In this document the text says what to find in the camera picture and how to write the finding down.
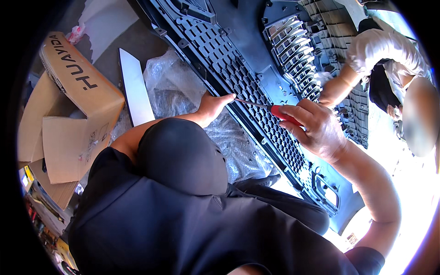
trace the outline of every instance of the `cardboard flap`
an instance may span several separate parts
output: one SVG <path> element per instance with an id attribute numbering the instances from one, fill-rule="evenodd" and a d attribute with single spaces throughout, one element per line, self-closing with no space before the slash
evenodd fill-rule
<path id="1" fill-rule="evenodd" d="M 75 188 L 78 185 L 77 181 L 51 184 L 48 174 L 43 172 L 43 160 L 40 159 L 36 162 L 29 164 L 29 168 L 32 174 L 36 177 L 44 191 L 51 197 L 51 199 L 62 209 L 65 210 L 69 204 L 70 198 L 75 192 Z"/>
<path id="2" fill-rule="evenodd" d="M 118 88 L 92 64 L 84 61 L 87 59 L 65 39 L 63 33 L 48 34 L 40 49 L 40 57 L 61 91 L 87 117 L 124 102 Z"/>
<path id="3" fill-rule="evenodd" d="M 78 181 L 81 149 L 87 126 L 86 119 L 68 117 L 43 118 L 43 149 L 52 184 Z"/>
<path id="4" fill-rule="evenodd" d="M 43 117 L 62 95 L 57 85 L 44 72 L 30 94 L 18 127 L 18 160 L 33 162 L 44 158 L 41 125 Z"/>

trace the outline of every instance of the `white shirt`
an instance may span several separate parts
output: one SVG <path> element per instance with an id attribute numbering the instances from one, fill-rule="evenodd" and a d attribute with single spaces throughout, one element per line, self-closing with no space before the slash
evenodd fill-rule
<path id="1" fill-rule="evenodd" d="M 369 29 L 358 34 L 347 50 L 347 64 L 358 74 L 367 76 L 381 59 L 391 59 L 383 65 L 391 90 L 403 104 L 409 76 L 426 77 L 431 82 L 430 68 L 411 41 L 390 25 L 374 18 L 383 29 Z"/>

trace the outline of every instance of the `black t-shirt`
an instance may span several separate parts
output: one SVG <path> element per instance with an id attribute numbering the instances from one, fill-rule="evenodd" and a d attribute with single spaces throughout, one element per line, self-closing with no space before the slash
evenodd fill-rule
<path id="1" fill-rule="evenodd" d="M 192 196 L 136 175 L 113 148 L 96 158 L 69 233 L 82 274 L 377 274 L 368 247 L 343 254 L 281 210 L 252 197 Z"/>

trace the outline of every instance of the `black pants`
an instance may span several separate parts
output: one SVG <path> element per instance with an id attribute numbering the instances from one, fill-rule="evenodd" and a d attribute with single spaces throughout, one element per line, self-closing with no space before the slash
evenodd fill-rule
<path id="1" fill-rule="evenodd" d="M 174 173 L 162 173 L 171 165 Z M 225 157 L 205 131 L 191 121 L 167 118 L 150 127 L 139 142 L 137 168 L 142 176 L 192 195 L 254 197 L 296 218 L 323 235 L 329 216 L 321 207 L 260 184 L 227 182 Z"/>
<path id="2" fill-rule="evenodd" d="M 359 22 L 359 33 L 368 29 L 380 29 L 381 27 L 371 18 L 364 19 Z M 382 111 L 386 112 L 386 107 L 399 106 L 401 103 L 396 95 L 392 92 L 389 80 L 385 74 L 383 64 L 390 59 L 380 60 L 371 71 L 370 75 L 370 100 L 376 104 Z"/>

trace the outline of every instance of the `screwdriver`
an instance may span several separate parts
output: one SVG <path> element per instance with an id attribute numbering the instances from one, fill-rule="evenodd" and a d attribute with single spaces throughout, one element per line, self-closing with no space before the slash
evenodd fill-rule
<path id="1" fill-rule="evenodd" d="M 263 108 L 267 112 L 271 113 L 272 115 L 276 116 L 277 118 L 279 118 L 281 120 L 292 122 L 293 124 L 295 124 L 297 126 L 304 127 L 304 125 L 299 123 L 295 118 L 291 117 L 290 115 L 282 114 L 279 111 L 279 108 L 281 107 L 281 105 L 269 105 L 269 106 L 267 106 L 267 105 L 261 105 L 261 104 L 249 102 L 249 101 L 246 101 L 246 100 L 243 100 L 243 99 L 239 99 L 239 98 L 235 98 L 235 100 L 237 100 L 239 102 L 247 103 L 247 104 L 250 104 L 250 105 L 255 105 L 255 106 L 260 107 L 260 108 Z"/>

